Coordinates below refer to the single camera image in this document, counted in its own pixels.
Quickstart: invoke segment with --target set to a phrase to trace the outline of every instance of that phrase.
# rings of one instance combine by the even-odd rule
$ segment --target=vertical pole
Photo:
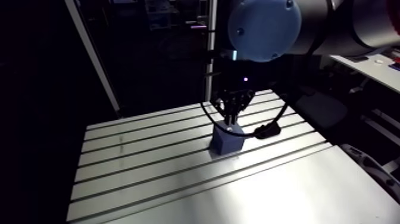
[[[212,31],[208,33],[208,45],[207,50],[214,50],[215,45],[215,25],[217,21],[217,3],[218,0],[210,0],[210,7],[208,12],[208,30]],[[207,64],[207,73],[213,72],[214,60],[211,60],[210,64]],[[205,100],[211,99],[211,91],[213,88],[213,77],[208,76],[205,79]]]

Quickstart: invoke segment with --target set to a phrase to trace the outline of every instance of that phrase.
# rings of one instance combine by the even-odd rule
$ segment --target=desk
[[[283,104],[257,92],[238,123],[251,132]],[[198,104],[89,126],[67,221],[400,223],[397,203],[291,108],[279,125],[223,157],[207,150],[213,126]]]
[[[330,58],[400,93],[400,71],[388,66],[394,63],[390,58],[377,54],[368,56],[369,60],[358,63],[341,56],[330,56]],[[383,63],[375,63],[376,60],[383,61]]]

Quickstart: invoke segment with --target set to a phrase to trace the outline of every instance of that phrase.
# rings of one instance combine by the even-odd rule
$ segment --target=blue cap
[[[228,34],[243,58],[266,62],[288,52],[301,29],[294,0],[243,0],[232,11]]]

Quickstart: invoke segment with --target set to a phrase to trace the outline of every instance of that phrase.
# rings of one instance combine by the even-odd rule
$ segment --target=cable connector
[[[276,122],[267,125],[261,125],[254,130],[255,137],[258,139],[265,139],[280,134],[280,127]]]

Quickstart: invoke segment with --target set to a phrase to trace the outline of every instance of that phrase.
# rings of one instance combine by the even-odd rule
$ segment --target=blue block
[[[223,121],[219,121],[217,123],[225,129],[228,128],[228,126]],[[243,133],[242,128],[238,124],[232,125],[231,128],[231,132]],[[246,138],[244,137],[229,135],[228,133],[225,133],[214,126],[210,147],[212,150],[214,150],[216,154],[225,155],[228,153],[240,151],[243,147],[245,139]]]

